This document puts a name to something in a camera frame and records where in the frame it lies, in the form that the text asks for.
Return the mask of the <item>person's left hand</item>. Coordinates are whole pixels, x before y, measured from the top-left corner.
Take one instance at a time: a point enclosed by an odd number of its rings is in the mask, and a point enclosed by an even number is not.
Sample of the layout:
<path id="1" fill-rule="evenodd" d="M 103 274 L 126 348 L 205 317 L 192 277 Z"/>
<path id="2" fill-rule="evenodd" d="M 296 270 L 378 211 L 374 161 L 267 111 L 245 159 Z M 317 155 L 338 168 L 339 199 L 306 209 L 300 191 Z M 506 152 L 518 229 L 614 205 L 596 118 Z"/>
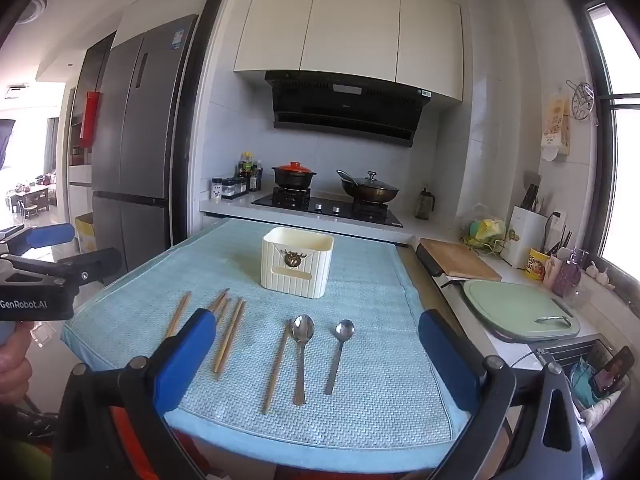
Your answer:
<path id="1" fill-rule="evenodd" d="M 0 351 L 0 401 L 2 404 L 17 404 L 28 391 L 32 366 L 26 358 L 32 343 L 31 322 L 15 326 L 15 330 Z"/>

